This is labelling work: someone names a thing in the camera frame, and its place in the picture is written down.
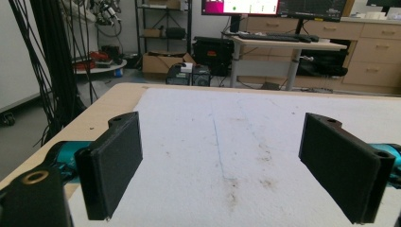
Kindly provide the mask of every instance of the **cardboard box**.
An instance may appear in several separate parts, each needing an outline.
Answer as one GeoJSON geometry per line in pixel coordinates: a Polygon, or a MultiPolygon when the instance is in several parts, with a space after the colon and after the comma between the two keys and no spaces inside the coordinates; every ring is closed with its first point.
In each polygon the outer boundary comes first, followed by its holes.
{"type": "Polygon", "coordinates": [[[144,29],[144,36],[145,37],[161,37],[162,30],[156,28],[145,28],[144,29]]]}
{"type": "Polygon", "coordinates": [[[172,65],[182,62],[196,64],[188,53],[149,52],[143,56],[142,72],[144,74],[166,75],[172,65]]]}
{"type": "Polygon", "coordinates": [[[167,6],[169,9],[181,9],[180,0],[148,0],[148,4],[167,6]]]}

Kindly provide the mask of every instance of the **desk leg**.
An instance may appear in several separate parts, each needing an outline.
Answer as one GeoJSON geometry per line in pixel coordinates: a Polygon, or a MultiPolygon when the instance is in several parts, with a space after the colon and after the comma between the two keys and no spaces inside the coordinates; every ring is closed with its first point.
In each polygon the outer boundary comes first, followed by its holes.
{"type": "Polygon", "coordinates": [[[239,51],[241,49],[240,44],[234,43],[234,55],[233,55],[233,60],[231,61],[231,77],[230,77],[230,87],[235,88],[236,84],[236,76],[237,76],[237,71],[236,68],[238,67],[238,61],[239,61],[239,51]]]}
{"type": "Polygon", "coordinates": [[[288,81],[286,91],[291,91],[292,86],[294,85],[295,77],[297,76],[298,65],[300,63],[301,52],[301,49],[294,49],[292,53],[292,60],[287,73],[288,81]]]}

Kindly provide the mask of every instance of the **metal shelving unit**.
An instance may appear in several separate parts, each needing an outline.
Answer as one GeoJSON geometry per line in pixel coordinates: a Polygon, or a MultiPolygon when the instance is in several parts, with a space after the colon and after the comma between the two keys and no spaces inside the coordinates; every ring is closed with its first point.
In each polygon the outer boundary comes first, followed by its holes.
{"type": "Polygon", "coordinates": [[[191,53],[191,37],[192,37],[192,0],[187,0],[186,4],[188,5],[188,10],[181,11],[179,9],[159,9],[159,8],[150,8],[147,7],[145,0],[135,0],[135,19],[136,19],[136,38],[138,42],[138,54],[141,56],[144,53],[148,52],[148,40],[161,40],[166,42],[166,50],[169,50],[170,46],[170,41],[171,40],[177,40],[177,39],[171,39],[167,37],[145,37],[144,34],[144,28],[157,28],[158,25],[161,23],[165,23],[166,27],[169,28],[172,27],[172,24],[174,26],[181,27],[179,23],[176,21],[174,18],[175,13],[186,13],[187,18],[186,18],[186,28],[185,28],[185,38],[183,41],[186,44],[186,52],[191,53]],[[160,12],[160,19],[156,22],[153,23],[152,25],[150,22],[147,21],[147,13],[148,11],[159,11],[160,12]]]}

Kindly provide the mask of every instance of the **monitor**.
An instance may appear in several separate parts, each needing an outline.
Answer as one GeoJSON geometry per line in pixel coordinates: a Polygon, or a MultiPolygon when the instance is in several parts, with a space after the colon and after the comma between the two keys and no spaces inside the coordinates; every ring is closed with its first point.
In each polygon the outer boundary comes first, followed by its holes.
{"type": "Polygon", "coordinates": [[[391,7],[401,8],[401,0],[368,0],[366,6],[382,7],[381,11],[385,12],[387,16],[391,7]]]}
{"type": "Polygon", "coordinates": [[[237,32],[240,17],[276,16],[279,0],[201,0],[202,15],[231,16],[230,31],[237,32]]]}
{"type": "Polygon", "coordinates": [[[299,33],[303,20],[339,22],[346,3],[347,0],[280,0],[277,14],[300,19],[295,32],[299,33]]]}

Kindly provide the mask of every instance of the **wooden cabinet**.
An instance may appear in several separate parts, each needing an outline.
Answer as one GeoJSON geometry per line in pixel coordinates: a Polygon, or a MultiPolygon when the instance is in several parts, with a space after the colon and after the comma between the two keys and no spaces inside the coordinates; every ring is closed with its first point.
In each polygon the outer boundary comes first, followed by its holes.
{"type": "MultiPolygon", "coordinates": [[[[288,18],[248,18],[245,22],[250,32],[290,32],[298,20],[288,18]]],[[[340,23],[308,21],[304,24],[309,34],[320,38],[351,41],[344,67],[348,73],[332,79],[331,89],[340,91],[401,94],[401,23],[343,19],[340,23]]],[[[287,61],[288,49],[244,48],[243,58],[252,60],[287,61]]],[[[295,87],[319,86],[320,78],[295,79],[295,87]]],[[[250,78],[250,82],[277,82],[278,78],[250,78]]]]}

